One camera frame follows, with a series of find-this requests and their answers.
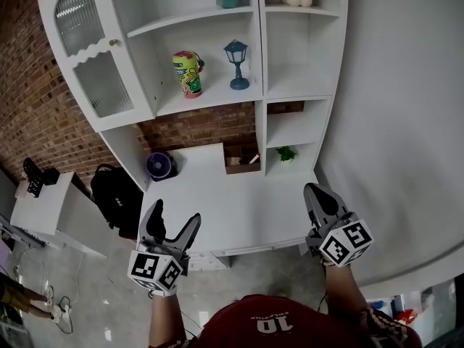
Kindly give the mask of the white wristband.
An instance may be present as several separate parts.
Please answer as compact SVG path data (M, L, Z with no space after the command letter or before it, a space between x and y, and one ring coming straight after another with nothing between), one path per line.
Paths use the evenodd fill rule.
M149 298L153 299L155 296L166 298L171 297L177 294L177 286L172 287L171 289L165 291L160 288L150 289L149 290Z

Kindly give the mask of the red sports jersey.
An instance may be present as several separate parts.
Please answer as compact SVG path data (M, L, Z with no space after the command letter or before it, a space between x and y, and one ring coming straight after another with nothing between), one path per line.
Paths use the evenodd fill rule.
M251 295L216 312L192 339L148 348L423 348L417 333L368 307L349 317L285 297Z

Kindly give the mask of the purple round fan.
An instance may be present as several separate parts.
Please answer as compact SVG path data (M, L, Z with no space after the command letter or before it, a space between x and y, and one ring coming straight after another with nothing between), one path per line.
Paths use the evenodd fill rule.
M167 152L151 153L146 159L146 170L155 182L174 178L178 174L177 163Z

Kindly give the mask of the white table top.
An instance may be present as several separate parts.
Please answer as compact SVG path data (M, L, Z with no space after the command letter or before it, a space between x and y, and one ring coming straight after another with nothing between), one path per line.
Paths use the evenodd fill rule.
M222 144L172 151L178 175L150 182L141 212L158 199L172 239L196 213L202 217L191 256L227 257L292 247L310 231L303 189L317 178L298 161L278 165L276 174L261 171L227 174Z

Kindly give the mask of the black backpack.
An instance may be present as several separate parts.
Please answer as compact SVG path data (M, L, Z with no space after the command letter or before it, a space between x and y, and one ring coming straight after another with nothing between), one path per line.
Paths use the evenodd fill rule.
M137 240L144 193L122 167L100 164L91 180L94 201L119 237Z

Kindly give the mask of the person's left forearm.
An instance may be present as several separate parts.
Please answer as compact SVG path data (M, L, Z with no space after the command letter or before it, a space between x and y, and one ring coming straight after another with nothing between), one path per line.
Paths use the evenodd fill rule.
M186 340L181 309L176 294L168 297L152 297L152 319L149 329L149 346L161 347L163 344Z

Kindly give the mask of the small green potted plant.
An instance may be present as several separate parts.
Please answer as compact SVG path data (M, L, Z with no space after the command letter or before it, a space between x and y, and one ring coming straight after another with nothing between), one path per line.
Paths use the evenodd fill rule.
M298 153L295 152L290 146L281 146L275 149L281 162L293 161Z

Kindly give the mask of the white power strip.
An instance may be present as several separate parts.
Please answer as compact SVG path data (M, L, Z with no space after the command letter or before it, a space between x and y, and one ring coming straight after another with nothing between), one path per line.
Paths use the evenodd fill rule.
M52 306L51 309L51 316L53 321L58 324L60 322L70 323L70 313L71 313L71 306L70 306L70 298L64 296L61 300Z

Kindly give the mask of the small black box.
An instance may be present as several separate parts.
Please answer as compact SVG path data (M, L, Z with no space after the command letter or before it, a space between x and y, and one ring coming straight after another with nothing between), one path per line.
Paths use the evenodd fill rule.
M43 171L43 184L51 186L57 183L60 172L55 167L47 168Z

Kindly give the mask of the teal miniature street lantern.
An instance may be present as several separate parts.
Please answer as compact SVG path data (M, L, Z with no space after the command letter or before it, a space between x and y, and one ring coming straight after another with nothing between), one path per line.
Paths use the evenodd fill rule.
M249 87L249 81L243 77L241 72L241 64L246 59L248 46L236 39L228 43L224 51L228 57L228 61L235 66L235 77L230 82L230 87L233 90L241 91Z

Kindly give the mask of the perforated file holder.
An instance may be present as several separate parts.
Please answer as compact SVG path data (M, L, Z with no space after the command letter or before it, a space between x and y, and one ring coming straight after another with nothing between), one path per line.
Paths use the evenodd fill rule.
M25 158L23 162L23 170L28 177L28 193L34 198L38 198L44 185L43 172L29 157Z

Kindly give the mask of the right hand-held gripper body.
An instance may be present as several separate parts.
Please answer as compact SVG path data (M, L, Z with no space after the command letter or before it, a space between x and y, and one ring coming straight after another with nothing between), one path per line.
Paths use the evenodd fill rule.
M333 225L312 228L305 241L313 255L320 254L341 268L360 258L374 237L364 220L348 212Z

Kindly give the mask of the white cabinet with glass door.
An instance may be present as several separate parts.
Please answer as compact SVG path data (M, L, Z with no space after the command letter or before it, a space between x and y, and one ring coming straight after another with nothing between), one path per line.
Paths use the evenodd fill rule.
M249 0L224 9L217 0L113 0L128 39L136 72L153 116L253 102L261 169L298 161L314 168L336 93L347 27L348 0L313 0L291 7L282 0ZM241 72L249 87L230 87L235 66L224 48L232 40L248 46ZM187 99L173 55L195 51L204 61L202 95ZM131 126L98 132L141 190L152 181L146 153ZM276 148L298 153L281 162Z

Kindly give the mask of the colourful patterned can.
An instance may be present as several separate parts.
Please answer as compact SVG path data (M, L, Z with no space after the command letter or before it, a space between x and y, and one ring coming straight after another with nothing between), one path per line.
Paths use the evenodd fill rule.
M183 50L173 55L173 66L178 81L187 99L195 99L202 95L200 72L203 71L204 61L195 52Z

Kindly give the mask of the brown wooden organiser box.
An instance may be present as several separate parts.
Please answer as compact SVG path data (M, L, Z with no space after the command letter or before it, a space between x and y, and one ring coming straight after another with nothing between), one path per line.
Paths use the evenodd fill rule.
M224 144L223 155L227 175L261 170L260 151L256 141L235 145Z

